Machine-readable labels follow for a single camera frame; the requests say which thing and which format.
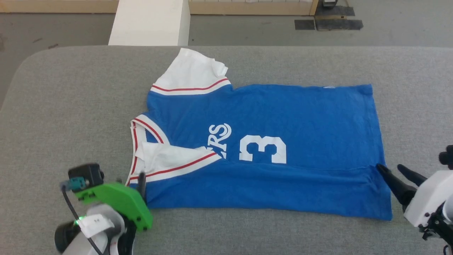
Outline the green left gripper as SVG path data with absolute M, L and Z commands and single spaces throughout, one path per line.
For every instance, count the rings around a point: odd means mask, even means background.
M 120 183 L 104 183 L 75 193 L 86 204 L 101 202 L 133 221 L 138 231 L 147 231 L 152 227 L 153 218 L 146 205 L 146 174 L 141 172 L 138 178 L 138 191 Z

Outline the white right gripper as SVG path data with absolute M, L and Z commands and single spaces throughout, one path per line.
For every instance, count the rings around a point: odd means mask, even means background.
M 440 170 L 426 178 L 398 164 L 398 171 L 418 186 L 417 190 L 397 178 L 386 166 L 377 164 L 376 167 L 398 202 L 402 206 L 407 206 L 403 216 L 414 227 L 419 225 L 426 227 L 430 215 L 435 213 L 443 203 L 449 204 L 449 200 L 453 200 L 453 170 Z

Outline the blue white red jersey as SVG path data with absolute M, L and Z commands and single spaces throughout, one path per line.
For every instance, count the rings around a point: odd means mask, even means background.
M 390 221 L 370 84 L 234 88 L 222 62 L 182 48 L 131 120 L 127 179 L 149 208 L 307 211 Z

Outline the grey fabric covered surface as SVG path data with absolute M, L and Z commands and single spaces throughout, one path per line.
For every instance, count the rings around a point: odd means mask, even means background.
M 235 86 L 372 84 L 388 168 L 429 176 L 453 144 L 453 48 L 195 46 Z M 57 255 L 73 216 L 59 184 L 98 162 L 125 180 L 130 120 L 178 47 L 84 46 L 38 52 L 19 66 L 0 110 L 0 255 Z M 134 255 L 442 255 L 392 200 L 393 221 L 283 210 L 154 210 Z

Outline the white rectangular box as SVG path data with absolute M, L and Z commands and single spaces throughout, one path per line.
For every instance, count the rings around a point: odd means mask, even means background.
M 188 0 L 119 0 L 108 45 L 187 46 Z

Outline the short black floor mat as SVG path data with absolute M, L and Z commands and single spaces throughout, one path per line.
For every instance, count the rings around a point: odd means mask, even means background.
M 336 5 L 334 7 L 317 7 L 315 16 L 355 16 L 354 8 L 351 6 Z

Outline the small black floor mat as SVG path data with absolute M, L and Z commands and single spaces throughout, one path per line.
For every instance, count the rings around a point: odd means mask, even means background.
M 315 30 L 315 21 L 313 19 L 296 19 L 294 20 L 295 30 Z

